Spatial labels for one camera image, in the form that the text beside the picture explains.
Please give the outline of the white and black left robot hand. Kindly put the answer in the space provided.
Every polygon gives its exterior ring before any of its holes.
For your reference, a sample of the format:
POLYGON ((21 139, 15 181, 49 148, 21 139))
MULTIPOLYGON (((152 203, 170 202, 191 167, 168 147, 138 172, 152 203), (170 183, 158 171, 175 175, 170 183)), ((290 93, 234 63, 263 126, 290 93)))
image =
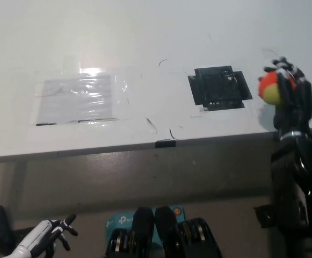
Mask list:
POLYGON ((61 241, 66 251, 70 251, 64 231, 68 231, 75 237, 78 236, 78 232, 71 226, 76 217, 77 215, 71 214, 63 220, 46 219, 41 221, 7 257, 39 257, 42 253, 45 253, 45 257, 53 257, 57 240, 61 241))

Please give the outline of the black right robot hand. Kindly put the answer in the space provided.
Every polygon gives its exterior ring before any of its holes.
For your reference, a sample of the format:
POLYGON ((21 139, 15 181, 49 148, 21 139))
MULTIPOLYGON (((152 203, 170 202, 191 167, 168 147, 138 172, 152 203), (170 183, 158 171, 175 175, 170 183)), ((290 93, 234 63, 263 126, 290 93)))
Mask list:
POLYGON ((265 103, 275 106, 273 126, 279 138, 310 134, 312 86, 303 71, 281 56, 264 72, 258 79, 258 94, 265 103))

